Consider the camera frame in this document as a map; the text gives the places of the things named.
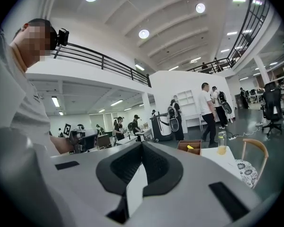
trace black railing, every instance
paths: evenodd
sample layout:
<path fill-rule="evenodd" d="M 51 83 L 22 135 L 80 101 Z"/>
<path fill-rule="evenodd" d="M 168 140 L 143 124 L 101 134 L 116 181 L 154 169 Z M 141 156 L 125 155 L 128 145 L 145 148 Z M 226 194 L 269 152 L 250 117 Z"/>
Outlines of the black railing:
<path fill-rule="evenodd" d="M 89 48 L 68 43 L 67 46 L 60 45 L 54 51 L 55 52 L 52 53 L 52 55 L 54 55 L 54 59 L 61 57 L 69 61 L 81 61 L 88 65 L 99 67 L 102 70 L 113 71 L 116 74 L 121 74 L 133 81 L 137 81 L 151 87 L 149 74 L 145 76 L 135 69 Z"/>
<path fill-rule="evenodd" d="M 214 74 L 223 70 L 228 70 L 233 67 L 231 61 L 228 58 L 219 59 L 216 61 L 212 61 L 210 63 L 203 64 L 201 66 L 194 67 L 187 71 L 201 72 L 207 74 Z"/>
<path fill-rule="evenodd" d="M 212 61 L 205 65 L 189 69 L 187 71 L 196 71 L 210 74 L 217 73 L 221 71 L 221 69 L 216 69 L 217 65 L 219 65 L 220 63 L 223 64 L 223 69 L 232 68 L 250 46 L 254 38 L 257 36 L 261 26 L 266 19 L 268 10 L 268 0 L 249 0 L 248 9 L 243 21 L 243 25 L 229 55 L 224 59 Z"/>

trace wooden chair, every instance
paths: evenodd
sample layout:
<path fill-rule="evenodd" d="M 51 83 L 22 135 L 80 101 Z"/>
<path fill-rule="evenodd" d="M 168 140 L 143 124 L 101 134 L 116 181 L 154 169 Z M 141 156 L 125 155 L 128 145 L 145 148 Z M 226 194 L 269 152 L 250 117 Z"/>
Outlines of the wooden chair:
<path fill-rule="evenodd" d="M 243 145 L 242 157 L 241 157 L 241 160 L 236 160 L 237 166 L 238 166 L 238 168 L 240 170 L 240 174 L 241 174 L 242 180 L 249 187 L 255 188 L 256 184 L 258 183 L 258 181 L 259 181 L 259 179 L 260 179 L 260 177 L 261 177 L 261 175 L 263 173 L 263 170 L 264 170 L 267 158 L 268 158 L 268 151 L 267 151 L 265 145 L 262 142 L 258 141 L 258 140 L 243 139 L 243 141 L 244 141 L 244 145 Z M 262 166 L 261 166 L 259 174 L 255 170 L 255 168 L 251 165 L 251 163 L 249 163 L 248 161 L 244 161 L 243 160 L 244 156 L 245 156 L 246 143 L 250 143 L 250 144 L 258 147 L 264 153 L 264 160 L 262 162 Z"/>

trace white column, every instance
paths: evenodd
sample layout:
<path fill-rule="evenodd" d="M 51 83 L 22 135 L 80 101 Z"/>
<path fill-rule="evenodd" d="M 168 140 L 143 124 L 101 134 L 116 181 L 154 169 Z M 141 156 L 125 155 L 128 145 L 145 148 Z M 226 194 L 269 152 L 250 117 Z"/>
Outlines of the white column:
<path fill-rule="evenodd" d="M 143 104 L 144 104 L 144 113 L 147 116 L 147 123 L 148 123 L 148 127 L 152 128 L 151 126 L 151 105 L 150 105 L 150 101 L 148 99 L 148 93 L 141 93 L 142 94 L 142 100 L 143 100 Z"/>
<path fill-rule="evenodd" d="M 261 76 L 262 76 L 263 82 L 266 85 L 267 83 L 270 82 L 270 79 L 268 77 L 268 73 L 266 71 L 264 63 L 262 62 L 262 59 L 258 55 L 256 55 L 254 57 L 254 60 L 255 60 L 255 62 L 257 64 L 257 66 L 259 67 L 259 71 L 261 72 Z"/>

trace white t-shirt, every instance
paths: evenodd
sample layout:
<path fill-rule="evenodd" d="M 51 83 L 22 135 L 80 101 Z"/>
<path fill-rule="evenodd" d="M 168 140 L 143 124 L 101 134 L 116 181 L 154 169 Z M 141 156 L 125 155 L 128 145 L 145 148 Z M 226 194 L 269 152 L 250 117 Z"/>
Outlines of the white t-shirt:
<path fill-rule="evenodd" d="M 214 103 L 213 103 L 214 107 L 215 108 L 220 107 L 221 105 L 220 105 L 220 102 L 219 102 L 219 91 L 218 90 L 215 90 L 213 92 L 213 99 L 214 99 Z"/>
<path fill-rule="evenodd" d="M 0 30 L 0 128 L 18 129 L 33 143 L 59 155 L 50 140 L 50 120 L 35 86 L 14 62 L 11 47 Z"/>
<path fill-rule="evenodd" d="M 207 104 L 208 101 L 211 102 L 209 93 L 202 90 L 202 92 L 199 95 L 199 104 L 200 104 L 201 115 L 212 114 L 212 111 L 210 110 L 210 108 Z"/>

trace chair cushion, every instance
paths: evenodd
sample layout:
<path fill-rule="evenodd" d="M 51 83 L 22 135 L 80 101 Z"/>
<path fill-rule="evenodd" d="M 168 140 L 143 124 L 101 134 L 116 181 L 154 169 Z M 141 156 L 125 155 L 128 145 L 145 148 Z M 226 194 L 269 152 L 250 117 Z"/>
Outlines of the chair cushion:
<path fill-rule="evenodd" d="M 253 187 L 257 181 L 256 169 L 248 161 L 236 160 L 236 163 L 243 182 L 245 182 L 249 187 Z"/>

